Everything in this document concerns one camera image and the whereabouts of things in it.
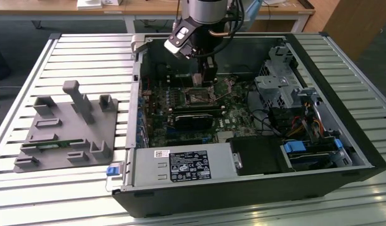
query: circuit board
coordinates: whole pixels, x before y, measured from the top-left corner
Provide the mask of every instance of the circuit board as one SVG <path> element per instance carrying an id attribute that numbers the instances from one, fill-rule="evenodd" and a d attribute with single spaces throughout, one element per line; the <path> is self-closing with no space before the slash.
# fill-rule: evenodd
<path id="1" fill-rule="evenodd" d="M 244 83 L 235 83 L 228 76 L 219 76 L 219 82 L 207 88 L 171 88 L 159 82 L 146 94 L 146 112 L 150 147 L 211 144 L 224 142 L 220 132 L 230 136 L 254 136 L 256 128 L 244 102 Z M 176 129 L 172 120 L 178 110 L 194 113 L 202 107 L 214 108 L 212 124 L 206 129 Z"/>

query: white box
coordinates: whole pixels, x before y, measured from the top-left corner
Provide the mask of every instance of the white box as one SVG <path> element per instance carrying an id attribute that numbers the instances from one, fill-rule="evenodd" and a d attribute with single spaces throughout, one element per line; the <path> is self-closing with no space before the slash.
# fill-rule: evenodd
<path id="1" fill-rule="evenodd" d="M 100 0 L 78 0 L 78 10 L 103 8 Z"/>
<path id="2" fill-rule="evenodd" d="M 122 0 L 102 0 L 104 5 L 118 6 L 122 3 Z"/>

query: motherboard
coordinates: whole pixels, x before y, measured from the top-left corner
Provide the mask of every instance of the motherboard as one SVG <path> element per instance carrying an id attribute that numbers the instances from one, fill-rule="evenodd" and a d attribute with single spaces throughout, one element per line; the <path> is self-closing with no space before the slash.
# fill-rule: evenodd
<path id="1" fill-rule="evenodd" d="M 195 87 L 190 75 L 168 75 L 143 92 L 150 147 L 224 143 L 254 136 L 256 128 L 247 111 L 247 82 L 218 76 L 210 87 Z"/>

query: desk leg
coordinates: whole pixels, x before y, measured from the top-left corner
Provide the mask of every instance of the desk leg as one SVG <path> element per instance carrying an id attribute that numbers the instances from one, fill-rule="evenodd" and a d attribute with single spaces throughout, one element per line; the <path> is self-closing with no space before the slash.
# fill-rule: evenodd
<path id="1" fill-rule="evenodd" d="M 36 29 L 42 29 L 42 28 L 43 28 L 43 26 L 42 26 L 42 21 L 40 21 L 40 20 L 32 20 L 31 22 L 32 22 L 34 27 L 35 27 Z"/>
<path id="2" fill-rule="evenodd" d="M 124 16 L 124 24 L 128 33 L 136 33 L 135 16 Z"/>
<path id="3" fill-rule="evenodd" d="M 308 14 L 303 14 L 299 16 L 299 19 L 295 21 L 295 24 L 292 26 L 292 30 L 291 30 L 292 33 L 299 33 L 303 31 L 308 17 L 310 17 Z"/>

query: barcode sticker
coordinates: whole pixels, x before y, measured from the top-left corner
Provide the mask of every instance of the barcode sticker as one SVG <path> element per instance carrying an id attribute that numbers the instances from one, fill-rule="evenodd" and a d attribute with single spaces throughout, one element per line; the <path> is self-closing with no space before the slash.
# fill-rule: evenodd
<path id="1" fill-rule="evenodd" d="M 160 158 L 160 157 L 168 157 L 170 156 L 170 150 L 156 150 L 154 152 L 154 157 Z"/>

